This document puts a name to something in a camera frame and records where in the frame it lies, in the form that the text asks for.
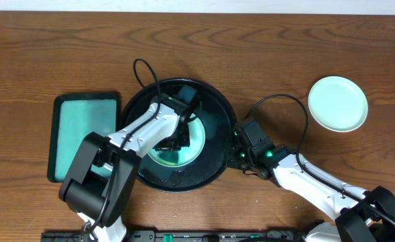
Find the white plate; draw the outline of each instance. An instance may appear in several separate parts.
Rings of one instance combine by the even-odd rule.
[[[325,77],[308,96],[311,115],[321,126],[336,132],[360,127],[367,116],[367,100],[354,82],[344,77]]]

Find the wood grain surface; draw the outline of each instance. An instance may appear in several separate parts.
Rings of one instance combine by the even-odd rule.
[[[46,178],[53,100],[63,93],[117,90],[125,105],[140,90],[133,60],[160,79],[204,80],[238,117],[260,98],[288,93],[307,102],[321,77],[340,75],[365,92],[365,124],[335,133],[310,120],[303,154],[338,178],[395,194],[395,17],[0,12],[0,241],[38,241],[82,222]],[[142,79],[152,82],[141,67]],[[294,146],[300,108],[268,102],[257,118]],[[227,169],[194,192],[168,194],[138,181],[123,214],[129,229],[302,228],[330,220],[268,181]]]

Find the white wall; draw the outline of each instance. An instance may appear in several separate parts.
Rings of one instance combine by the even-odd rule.
[[[0,0],[0,10],[395,15],[395,0]]]

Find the blue object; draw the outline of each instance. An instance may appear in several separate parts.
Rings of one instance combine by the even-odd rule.
[[[115,132],[117,103],[115,99],[64,101],[61,104],[57,140],[55,180],[62,182],[83,138],[96,132],[107,136]],[[92,171],[110,177],[110,171],[92,166]]]

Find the plate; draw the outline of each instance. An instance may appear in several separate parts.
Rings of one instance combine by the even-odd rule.
[[[344,77],[317,81],[308,96],[311,115],[321,126],[336,132],[350,132],[367,117],[367,100],[354,82]]]

